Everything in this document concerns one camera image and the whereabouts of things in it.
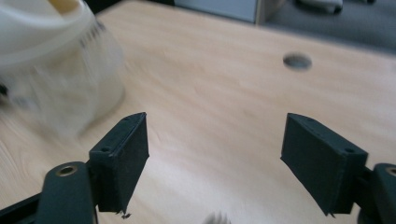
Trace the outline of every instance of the white container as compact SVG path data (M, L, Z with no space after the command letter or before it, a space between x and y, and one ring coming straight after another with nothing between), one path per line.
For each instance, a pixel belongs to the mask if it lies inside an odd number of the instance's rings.
M59 135L75 135L123 93L121 50L78 0L0 0L0 83L9 101Z

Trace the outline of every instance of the gray floor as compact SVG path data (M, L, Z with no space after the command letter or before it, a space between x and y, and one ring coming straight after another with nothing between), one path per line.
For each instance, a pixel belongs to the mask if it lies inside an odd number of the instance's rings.
M287 0L265 25L396 55L396 0L344 0L338 15Z

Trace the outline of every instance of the screw hole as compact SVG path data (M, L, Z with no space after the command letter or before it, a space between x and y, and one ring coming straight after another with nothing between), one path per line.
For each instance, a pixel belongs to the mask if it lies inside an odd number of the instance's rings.
M72 175L76 171L77 171L76 166L65 166L65 167L61 168L60 170L58 170L58 172L56 172L56 175L67 176L67 175Z
M110 147L103 147L102 149L100 149L102 152L109 152L110 151Z
M352 148L346 148L346 152L348 152L348 153L354 153L355 150L353 150Z

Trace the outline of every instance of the wooden table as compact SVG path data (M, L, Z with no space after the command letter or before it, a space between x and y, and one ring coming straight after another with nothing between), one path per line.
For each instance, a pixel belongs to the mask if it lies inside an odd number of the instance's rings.
M0 106L0 208L41 190L45 173L88 151L117 121L148 113L150 158L123 220L202 223L356 223L323 216L279 159L286 115L317 119L370 153L396 162L396 58L142 2L99 16L126 58L122 104L79 139L26 128ZM289 52L312 59L296 72Z

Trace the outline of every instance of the black plastic part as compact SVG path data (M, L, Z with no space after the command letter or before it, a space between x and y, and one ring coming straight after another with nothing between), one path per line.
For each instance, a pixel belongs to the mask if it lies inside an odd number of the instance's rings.
M96 14L101 12L108 7L112 7L113 5L117 4L121 0L84 0L87 5L90 7L91 11Z
M174 6L175 5L175 0L149 0L149 1L166 4L166 5L169 5L169 6Z
M5 85L0 83L0 95L5 95L7 96L8 93L8 89Z
M373 172L366 168L363 174L355 179L351 191L355 203L361 208L358 223L381 223L371 188L372 176Z
M343 10L343 7L335 7L334 14L340 14L342 10Z
M373 170L371 188L382 223L396 223L396 165L380 163Z
M50 170L38 203L35 224L97 223L90 176L84 162Z
M40 194L34 195L18 203L12 204L0 211L0 223L2 224L32 224L35 222L35 212L38 206Z
M323 213L349 214L354 179L368 154L314 119L288 114L281 160L315 199Z
M88 162L101 212L126 212L149 157L146 113L122 119L90 151Z

